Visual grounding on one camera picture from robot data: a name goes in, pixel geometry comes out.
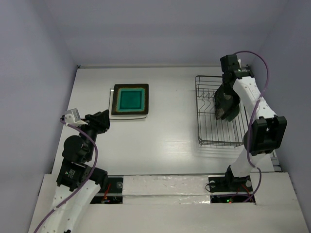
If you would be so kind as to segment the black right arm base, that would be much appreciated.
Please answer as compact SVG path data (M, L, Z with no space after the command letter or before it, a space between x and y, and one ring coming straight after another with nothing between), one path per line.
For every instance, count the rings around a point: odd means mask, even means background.
M237 192L240 189L253 191L250 176L234 177L230 166L227 168L224 176L210 176L208 178L208 186L211 193Z

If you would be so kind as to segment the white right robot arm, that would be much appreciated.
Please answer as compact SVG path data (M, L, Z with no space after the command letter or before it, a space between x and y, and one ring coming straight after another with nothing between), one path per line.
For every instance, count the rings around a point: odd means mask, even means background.
M224 177L225 187L235 190L246 181L260 159L280 147L287 120L269 107L252 70L242 67L236 54L223 56L220 62L223 74L214 96L216 119L232 121L239 114L241 103L250 117L243 150Z

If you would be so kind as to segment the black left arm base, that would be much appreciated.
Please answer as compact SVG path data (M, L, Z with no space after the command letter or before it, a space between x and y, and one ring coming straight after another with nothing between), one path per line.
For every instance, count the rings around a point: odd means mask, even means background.
M108 194L121 195L123 189L123 176L108 176L107 185L103 192L108 190Z

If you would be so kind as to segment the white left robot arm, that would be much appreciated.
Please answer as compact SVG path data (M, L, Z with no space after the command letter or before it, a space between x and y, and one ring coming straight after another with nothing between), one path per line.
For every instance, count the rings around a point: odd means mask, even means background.
M78 135L69 136L64 142L52 206L35 228L36 233L75 232L92 199L107 188L107 171L96 167L96 139L110 128L109 111L81 118L77 109L71 109L60 122L78 131Z

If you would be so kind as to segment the teal square plate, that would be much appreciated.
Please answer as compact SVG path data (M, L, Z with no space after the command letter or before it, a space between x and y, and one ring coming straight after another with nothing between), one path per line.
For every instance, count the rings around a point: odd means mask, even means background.
M149 113L149 85L147 83L115 84L112 115L147 115Z

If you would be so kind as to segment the dark patterned plate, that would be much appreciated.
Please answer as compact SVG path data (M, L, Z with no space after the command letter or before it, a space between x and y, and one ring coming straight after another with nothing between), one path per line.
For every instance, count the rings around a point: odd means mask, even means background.
M217 89L214 94L215 117L217 120L225 120L227 118L234 96L238 95L227 95L225 93L224 84L221 84Z

